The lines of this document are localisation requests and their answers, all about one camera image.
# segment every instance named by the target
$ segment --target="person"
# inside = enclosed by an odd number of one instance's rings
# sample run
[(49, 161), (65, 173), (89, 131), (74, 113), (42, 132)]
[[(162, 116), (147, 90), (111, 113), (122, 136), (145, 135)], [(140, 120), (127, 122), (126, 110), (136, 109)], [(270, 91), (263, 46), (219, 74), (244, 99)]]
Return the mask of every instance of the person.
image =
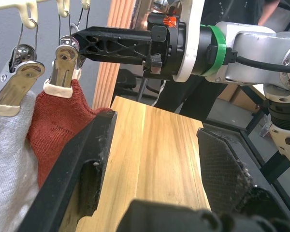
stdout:
[[(263, 26), (278, 4), (279, 0), (205, 0), (201, 24), (224, 21)], [(195, 75), (184, 83), (164, 81), (153, 106), (175, 112), (183, 103), (180, 115), (205, 121), (226, 86)]]

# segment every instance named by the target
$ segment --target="cardboard box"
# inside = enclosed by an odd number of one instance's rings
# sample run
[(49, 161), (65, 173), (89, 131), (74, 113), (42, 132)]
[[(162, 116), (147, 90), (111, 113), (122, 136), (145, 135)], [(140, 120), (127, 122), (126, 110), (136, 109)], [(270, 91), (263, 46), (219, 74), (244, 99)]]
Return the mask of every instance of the cardboard box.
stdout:
[(247, 96), (245, 92), (241, 89), (238, 89), (234, 96), (232, 97), (231, 103), (243, 109), (252, 111), (254, 113), (258, 112), (258, 108), (256, 109), (256, 104), (252, 101), (252, 99)]
[(237, 85), (228, 84), (227, 87), (224, 89), (224, 91), (218, 96), (218, 98), (229, 102), (233, 94), (235, 93), (236, 89)]

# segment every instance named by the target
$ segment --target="gray floor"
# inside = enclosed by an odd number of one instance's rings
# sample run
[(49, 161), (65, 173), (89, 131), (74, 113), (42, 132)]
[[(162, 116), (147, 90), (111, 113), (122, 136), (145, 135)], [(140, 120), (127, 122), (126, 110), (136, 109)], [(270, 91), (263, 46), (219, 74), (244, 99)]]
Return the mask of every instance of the gray floor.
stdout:
[[(139, 84), (140, 84), (140, 81), (138, 81), (135, 91), (138, 90)], [(158, 84), (159, 83), (157, 83), (157, 81), (152, 83), (153, 86), (158, 85)], [(156, 95), (148, 90), (146, 90), (145, 93), (151, 94), (153, 96)], [(127, 97), (127, 98), (131, 100), (136, 99), (135, 97)], [(144, 104), (152, 105), (154, 100), (142, 98), (141, 102)], [(229, 123), (232, 125), (236, 125), (239, 127), (246, 127), (253, 117), (250, 111), (242, 109), (238, 106), (232, 105), (228, 101), (217, 99), (208, 118), (225, 122), (225, 123)], [(266, 122), (264, 119), (261, 120), (249, 137), (251, 141), (253, 142), (254, 146), (257, 148), (259, 153), (264, 158), (264, 160), (268, 161), (272, 157), (272, 155), (277, 151), (277, 148), (270, 136), (265, 136), (262, 138), (259, 135), (265, 123)], [(282, 187), (290, 196), (290, 168), (287, 171), (285, 171), (285, 173), (283, 173), (278, 180), (280, 184), (282, 185)]]

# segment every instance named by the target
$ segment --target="light wood plank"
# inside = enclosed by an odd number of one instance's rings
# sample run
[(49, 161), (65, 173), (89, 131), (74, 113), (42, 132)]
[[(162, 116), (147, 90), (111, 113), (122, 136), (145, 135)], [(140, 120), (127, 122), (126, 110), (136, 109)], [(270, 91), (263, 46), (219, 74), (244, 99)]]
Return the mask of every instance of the light wood plank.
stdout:
[(116, 97), (118, 111), (101, 197), (78, 232), (115, 232), (133, 199), (210, 209), (196, 133), (201, 122)]
[[(135, 0), (112, 0), (107, 26), (129, 28)], [(110, 107), (119, 64), (101, 62), (92, 108)]]

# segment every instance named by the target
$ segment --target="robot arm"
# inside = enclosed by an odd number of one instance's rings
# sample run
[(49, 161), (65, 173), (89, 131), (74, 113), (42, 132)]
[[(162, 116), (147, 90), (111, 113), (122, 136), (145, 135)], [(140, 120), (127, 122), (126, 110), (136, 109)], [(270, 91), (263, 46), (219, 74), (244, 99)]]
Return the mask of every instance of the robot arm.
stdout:
[(227, 22), (206, 27), (203, 5), (183, 0), (180, 17), (151, 13), (148, 31), (90, 27), (73, 37), (80, 55), (142, 65), (147, 78), (185, 82), (194, 74), (210, 82), (264, 84), (271, 136), (290, 160), (290, 32)]

